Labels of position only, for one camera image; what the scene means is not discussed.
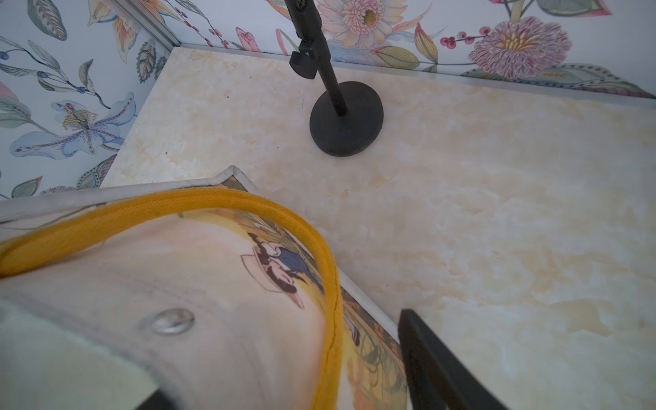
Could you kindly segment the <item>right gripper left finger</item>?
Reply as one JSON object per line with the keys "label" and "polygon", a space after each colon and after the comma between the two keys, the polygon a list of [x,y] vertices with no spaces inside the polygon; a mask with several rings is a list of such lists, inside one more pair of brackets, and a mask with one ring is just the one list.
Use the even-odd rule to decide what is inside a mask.
{"label": "right gripper left finger", "polygon": [[159,389],[142,401],[135,410],[176,410],[175,403]]}

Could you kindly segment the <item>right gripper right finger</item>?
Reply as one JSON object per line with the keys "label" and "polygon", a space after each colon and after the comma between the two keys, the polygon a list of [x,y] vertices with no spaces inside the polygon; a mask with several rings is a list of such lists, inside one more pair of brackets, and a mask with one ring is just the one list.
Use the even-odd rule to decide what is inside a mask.
{"label": "right gripper right finger", "polygon": [[504,409],[412,309],[401,311],[398,338],[414,409]]}

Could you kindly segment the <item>white canvas pouch yellow handles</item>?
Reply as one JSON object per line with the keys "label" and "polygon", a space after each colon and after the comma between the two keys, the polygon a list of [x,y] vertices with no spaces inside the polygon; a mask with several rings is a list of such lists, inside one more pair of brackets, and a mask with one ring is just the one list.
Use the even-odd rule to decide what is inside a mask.
{"label": "white canvas pouch yellow handles", "polygon": [[309,409],[329,309],[313,255],[263,213],[169,210],[176,191],[255,193],[236,167],[210,179],[56,191],[1,204],[1,239],[111,208],[65,237],[77,251],[1,280],[4,409]]}

